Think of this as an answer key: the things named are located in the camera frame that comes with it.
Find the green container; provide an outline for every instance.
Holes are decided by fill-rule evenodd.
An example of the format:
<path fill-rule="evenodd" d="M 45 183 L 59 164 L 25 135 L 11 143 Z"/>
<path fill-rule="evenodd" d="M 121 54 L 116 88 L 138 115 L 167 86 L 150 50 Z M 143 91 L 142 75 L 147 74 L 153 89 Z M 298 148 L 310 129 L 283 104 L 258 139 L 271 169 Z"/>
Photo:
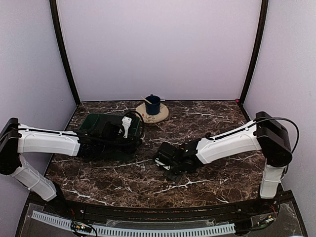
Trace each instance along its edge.
<path fill-rule="evenodd" d="M 89 114 L 83 121 L 79 130 L 91 132 L 101 121 L 110 121 L 115 124 L 122 124 L 122 115 L 107 115 L 107 114 Z M 133 117 L 132 123 L 128 129 L 129 136 L 140 135 L 140 119 L 136 116 Z M 122 151 L 112 151 L 111 153 L 101 154 L 100 158 L 114 159 L 114 160 L 131 160 L 133 154 L 127 154 Z"/>

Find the dark blue cup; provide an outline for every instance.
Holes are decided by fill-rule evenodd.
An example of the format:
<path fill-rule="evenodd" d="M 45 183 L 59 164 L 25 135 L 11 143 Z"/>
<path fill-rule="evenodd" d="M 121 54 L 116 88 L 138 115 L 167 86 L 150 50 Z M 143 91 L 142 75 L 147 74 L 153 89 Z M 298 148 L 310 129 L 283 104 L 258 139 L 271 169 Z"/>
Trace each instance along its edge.
<path fill-rule="evenodd" d="M 160 112 L 160 98 L 155 95 L 150 95 L 146 97 L 146 100 L 151 102 L 152 104 L 149 104 L 145 101 L 146 105 L 146 113 L 149 115 L 157 115 Z"/>

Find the brown marble tabletop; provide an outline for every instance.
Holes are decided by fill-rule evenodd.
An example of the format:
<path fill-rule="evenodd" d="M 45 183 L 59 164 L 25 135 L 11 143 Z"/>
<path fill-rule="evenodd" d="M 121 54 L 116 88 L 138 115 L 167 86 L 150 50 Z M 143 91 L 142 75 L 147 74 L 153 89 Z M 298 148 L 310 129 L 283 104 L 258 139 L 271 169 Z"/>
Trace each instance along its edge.
<path fill-rule="evenodd" d="M 89 113 L 124 114 L 141 101 L 84 102 L 68 130 L 78 129 Z M 184 175 L 179 183 L 167 181 L 153 162 L 163 141 L 180 145 L 207 132 L 220 134 L 245 123 L 234 101 L 165 101 L 169 117 L 146 124 L 144 143 L 129 162 L 55 155 L 47 177 L 57 182 L 66 199 L 121 207 L 194 207 L 253 199 L 258 196 L 265 158 L 246 152 L 222 158 Z"/>

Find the white wall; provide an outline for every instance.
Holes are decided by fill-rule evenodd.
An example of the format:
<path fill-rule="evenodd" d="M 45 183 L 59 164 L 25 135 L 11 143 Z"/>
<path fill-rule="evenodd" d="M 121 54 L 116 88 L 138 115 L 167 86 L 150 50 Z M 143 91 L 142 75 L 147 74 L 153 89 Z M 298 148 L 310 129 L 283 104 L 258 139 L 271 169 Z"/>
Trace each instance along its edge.
<path fill-rule="evenodd" d="M 81 100 L 234 100 L 260 0 L 59 0 Z"/>
<path fill-rule="evenodd" d="M 49 0 L 0 1 L 0 130 L 10 117 L 64 129 L 75 103 L 60 59 Z M 44 173 L 50 155 L 25 155 Z M 13 237 L 28 191 L 0 175 L 0 236 Z"/>
<path fill-rule="evenodd" d="M 316 236 L 316 1 L 271 0 L 262 46 L 245 108 L 292 119 L 301 138 L 283 181 L 294 192 L 309 232 Z M 290 131 L 292 145 L 295 129 Z"/>

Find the beige plate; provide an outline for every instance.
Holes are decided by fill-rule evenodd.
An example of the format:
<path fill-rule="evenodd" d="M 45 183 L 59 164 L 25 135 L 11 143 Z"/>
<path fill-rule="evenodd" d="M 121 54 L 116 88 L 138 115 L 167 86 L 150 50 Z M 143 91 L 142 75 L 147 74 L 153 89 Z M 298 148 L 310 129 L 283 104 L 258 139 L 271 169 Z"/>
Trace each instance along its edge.
<path fill-rule="evenodd" d="M 160 112 L 157 115 L 149 115 L 146 113 L 145 103 L 141 104 L 136 108 L 136 111 L 139 112 L 144 119 L 145 123 L 156 123 L 165 120 L 169 116 L 169 109 L 166 105 L 160 104 Z"/>

